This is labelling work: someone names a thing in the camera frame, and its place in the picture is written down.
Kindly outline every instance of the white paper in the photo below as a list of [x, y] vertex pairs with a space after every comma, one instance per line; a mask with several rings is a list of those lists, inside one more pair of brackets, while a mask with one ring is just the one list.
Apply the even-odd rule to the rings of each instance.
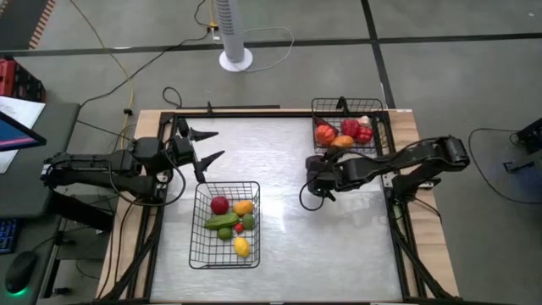
[[[27, 128], [32, 128], [41, 111], [45, 107], [44, 103], [28, 102], [11, 97], [0, 97], [0, 111], [9, 115], [12, 119]], [[17, 150], [9, 152], [0, 152], [0, 174], [8, 170], [9, 165], [14, 160]]]

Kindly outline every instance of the green vegetable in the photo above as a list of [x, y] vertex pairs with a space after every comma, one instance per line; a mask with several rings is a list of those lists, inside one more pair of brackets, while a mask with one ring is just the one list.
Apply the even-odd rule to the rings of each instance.
[[233, 236], [233, 233], [231, 232], [230, 227], [218, 229], [218, 238], [220, 238], [221, 240], [229, 240], [231, 236]]
[[206, 223], [205, 228], [210, 230], [218, 230], [220, 228], [229, 227], [239, 222], [239, 216], [236, 213], [226, 213], [224, 215], [216, 215], [211, 217]]
[[245, 230], [254, 229], [254, 217], [252, 215], [245, 214], [241, 222], [243, 223], [243, 227], [245, 227]]

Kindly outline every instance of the black wire basket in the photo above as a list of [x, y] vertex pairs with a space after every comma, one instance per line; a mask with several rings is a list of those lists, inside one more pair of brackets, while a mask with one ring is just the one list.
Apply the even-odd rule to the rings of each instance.
[[[383, 121], [382, 102], [375, 98], [314, 98], [312, 100], [312, 116], [325, 120], [334, 126], [339, 135], [342, 135], [340, 123], [345, 119], [359, 119], [368, 116], [371, 120], [373, 138], [369, 143], [361, 144], [354, 141], [352, 151], [365, 154], [374, 154], [388, 147], [388, 140], [385, 133]], [[312, 121], [312, 138], [314, 141], [314, 152], [325, 153], [330, 146], [322, 145], [316, 141], [314, 131], [317, 125]]]
[[[230, 212], [236, 202], [250, 200], [254, 205], [252, 216], [254, 228], [233, 232], [233, 238], [222, 241], [216, 230], [205, 228], [205, 222], [213, 216], [211, 201], [214, 197], [224, 196], [230, 203]], [[260, 264], [260, 185], [248, 182], [207, 182], [196, 188], [192, 234], [190, 242], [189, 265], [193, 269], [248, 269]], [[235, 253], [234, 239], [244, 237], [250, 245], [250, 254], [246, 258]]]

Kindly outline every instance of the monitor screen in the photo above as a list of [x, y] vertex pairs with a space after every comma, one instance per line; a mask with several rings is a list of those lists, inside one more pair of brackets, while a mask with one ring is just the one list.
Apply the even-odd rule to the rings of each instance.
[[44, 144], [44, 138], [0, 112], [0, 152]]

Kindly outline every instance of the plastic fruit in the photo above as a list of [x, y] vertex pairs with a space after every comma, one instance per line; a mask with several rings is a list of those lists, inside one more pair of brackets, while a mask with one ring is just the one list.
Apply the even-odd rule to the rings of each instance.
[[224, 196], [215, 197], [211, 201], [211, 211], [213, 211], [214, 214], [226, 214], [228, 213], [228, 208], [230, 208], [230, 203], [228, 202], [228, 199]]
[[363, 127], [369, 127], [371, 125], [371, 119], [367, 115], [363, 115], [357, 122]]
[[317, 127], [320, 126], [320, 125], [327, 125], [327, 126], [329, 126], [329, 127], [335, 132], [336, 135], [339, 133], [339, 131], [335, 128], [335, 126], [333, 126], [332, 124], [326, 122], [325, 119], [320, 119], [319, 117], [313, 115], [313, 117], [312, 117], [312, 122], [313, 122]]
[[233, 233], [231, 232], [231, 228], [220, 228], [217, 232], [218, 238], [220, 238], [223, 241], [227, 241], [231, 239], [233, 236]]
[[246, 214], [243, 216], [241, 222], [243, 223], [243, 227], [247, 230], [254, 229], [254, 217], [250, 214]]
[[240, 234], [244, 229], [245, 227], [243, 226], [243, 224], [234, 225], [234, 230], [235, 232], [237, 232], [237, 234]]
[[373, 139], [373, 130], [367, 127], [360, 127], [357, 131], [356, 142], [367, 144]]
[[359, 123], [355, 119], [345, 119], [340, 123], [340, 128], [342, 129], [342, 134], [345, 136], [351, 136], [356, 138], [357, 129], [359, 128]]
[[316, 142], [329, 145], [336, 137], [335, 131], [329, 125], [320, 125], [314, 131]]
[[241, 200], [234, 204], [234, 213], [242, 217], [244, 214], [252, 214], [254, 205], [250, 200]]
[[210, 230], [218, 230], [220, 228], [235, 225], [239, 222], [239, 216], [236, 213], [227, 213], [211, 217], [205, 222], [205, 228]]
[[351, 136], [337, 136], [332, 142], [331, 146], [350, 148], [354, 145], [354, 139]]
[[242, 258], [248, 257], [248, 254], [250, 254], [251, 247], [248, 245], [248, 241], [244, 239], [243, 237], [237, 237], [234, 240], [234, 249], [235, 253], [239, 255]]

